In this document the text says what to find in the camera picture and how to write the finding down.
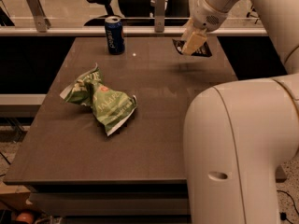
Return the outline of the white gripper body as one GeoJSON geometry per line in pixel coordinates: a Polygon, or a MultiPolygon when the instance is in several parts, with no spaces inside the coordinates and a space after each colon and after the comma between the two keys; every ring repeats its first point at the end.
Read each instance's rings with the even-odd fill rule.
{"type": "Polygon", "coordinates": [[[207,0],[197,0],[192,12],[194,26],[209,32],[219,29],[227,17],[227,12],[214,8],[207,0]]]}

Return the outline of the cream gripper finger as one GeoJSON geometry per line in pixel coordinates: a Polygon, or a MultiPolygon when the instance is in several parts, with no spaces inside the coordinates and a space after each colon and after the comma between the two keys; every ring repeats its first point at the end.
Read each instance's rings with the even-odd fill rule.
{"type": "Polygon", "coordinates": [[[192,55],[207,41],[206,34],[199,32],[188,32],[182,36],[184,45],[182,53],[184,55],[192,55]]]}
{"type": "Polygon", "coordinates": [[[183,41],[186,41],[188,39],[188,37],[192,34],[192,32],[194,31],[194,26],[193,26],[193,19],[189,19],[184,25],[184,32],[181,36],[181,39],[183,41]]]}

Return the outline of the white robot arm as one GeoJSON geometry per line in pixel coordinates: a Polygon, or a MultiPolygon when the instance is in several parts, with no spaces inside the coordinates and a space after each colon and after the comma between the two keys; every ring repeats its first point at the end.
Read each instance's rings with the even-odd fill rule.
{"type": "MultiPolygon", "coordinates": [[[[208,31],[238,0],[198,0],[208,31]]],[[[192,224],[280,224],[276,170],[299,147],[299,0],[250,0],[287,73],[211,87],[194,98],[183,150],[192,224]]]]}

